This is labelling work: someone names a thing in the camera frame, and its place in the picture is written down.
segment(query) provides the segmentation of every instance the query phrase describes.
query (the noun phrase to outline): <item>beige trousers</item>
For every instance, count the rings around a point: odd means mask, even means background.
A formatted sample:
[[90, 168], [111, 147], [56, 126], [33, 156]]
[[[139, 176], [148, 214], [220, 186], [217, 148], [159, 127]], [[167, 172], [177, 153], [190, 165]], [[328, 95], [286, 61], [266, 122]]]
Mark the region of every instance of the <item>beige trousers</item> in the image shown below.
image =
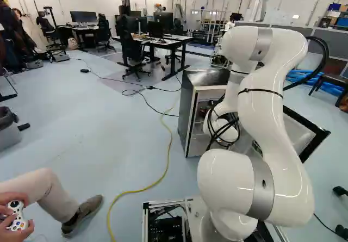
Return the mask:
[[0, 193], [26, 193], [29, 203], [37, 202], [61, 223], [70, 220], [79, 204], [61, 186], [51, 169], [40, 169], [0, 183]]

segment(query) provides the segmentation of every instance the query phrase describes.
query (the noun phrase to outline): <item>trash bin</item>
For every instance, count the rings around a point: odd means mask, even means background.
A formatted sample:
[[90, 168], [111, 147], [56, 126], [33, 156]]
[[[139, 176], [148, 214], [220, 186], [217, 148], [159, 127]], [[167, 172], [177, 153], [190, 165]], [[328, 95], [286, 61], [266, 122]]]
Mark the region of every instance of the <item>trash bin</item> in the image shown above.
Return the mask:
[[12, 113], [8, 107], [0, 107], [0, 151], [21, 141], [17, 122], [16, 114]]

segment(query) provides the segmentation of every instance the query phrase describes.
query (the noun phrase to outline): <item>gray sneaker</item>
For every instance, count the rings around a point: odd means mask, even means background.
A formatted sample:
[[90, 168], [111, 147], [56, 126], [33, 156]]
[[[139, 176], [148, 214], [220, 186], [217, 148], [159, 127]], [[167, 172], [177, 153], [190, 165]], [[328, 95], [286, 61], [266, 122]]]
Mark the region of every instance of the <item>gray sneaker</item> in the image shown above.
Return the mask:
[[97, 214], [102, 204], [103, 204], [102, 195], [91, 197], [87, 201], [83, 202], [77, 210], [78, 217], [76, 221], [71, 225], [66, 225], [66, 224], [61, 225], [61, 234], [63, 235], [63, 237], [66, 237], [66, 238], [72, 237], [76, 233], [76, 231], [78, 230], [78, 227], [81, 225], [83, 221]]

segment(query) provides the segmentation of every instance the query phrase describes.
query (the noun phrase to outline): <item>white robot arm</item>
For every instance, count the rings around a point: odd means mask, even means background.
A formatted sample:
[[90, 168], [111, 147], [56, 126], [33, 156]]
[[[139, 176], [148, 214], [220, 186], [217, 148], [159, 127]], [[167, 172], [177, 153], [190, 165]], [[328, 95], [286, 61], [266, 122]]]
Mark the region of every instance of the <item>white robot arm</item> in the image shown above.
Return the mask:
[[[199, 162], [201, 196], [214, 226], [226, 239], [241, 241], [248, 237], [257, 219], [299, 226], [314, 213], [312, 186], [283, 120], [285, 77], [305, 57], [307, 49], [300, 33], [285, 29], [234, 27], [222, 39], [227, 59], [251, 73], [237, 91], [238, 84], [229, 83], [224, 101], [212, 116], [214, 127], [224, 124], [219, 116], [237, 110], [243, 128], [259, 144], [263, 155], [209, 150]], [[257, 61], [264, 67], [254, 71]], [[236, 135], [231, 129], [229, 137], [233, 139]]]

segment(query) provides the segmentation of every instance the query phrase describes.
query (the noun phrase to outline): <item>game controller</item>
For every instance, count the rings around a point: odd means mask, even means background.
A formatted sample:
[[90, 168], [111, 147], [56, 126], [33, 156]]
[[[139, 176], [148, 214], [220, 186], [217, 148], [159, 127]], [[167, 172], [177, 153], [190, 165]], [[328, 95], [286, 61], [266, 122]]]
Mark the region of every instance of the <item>game controller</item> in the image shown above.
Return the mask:
[[16, 219], [7, 227], [7, 229], [11, 231], [20, 231], [28, 228], [29, 222], [23, 215], [24, 203], [22, 201], [13, 200], [7, 203], [7, 207], [12, 209], [14, 214], [17, 214]]

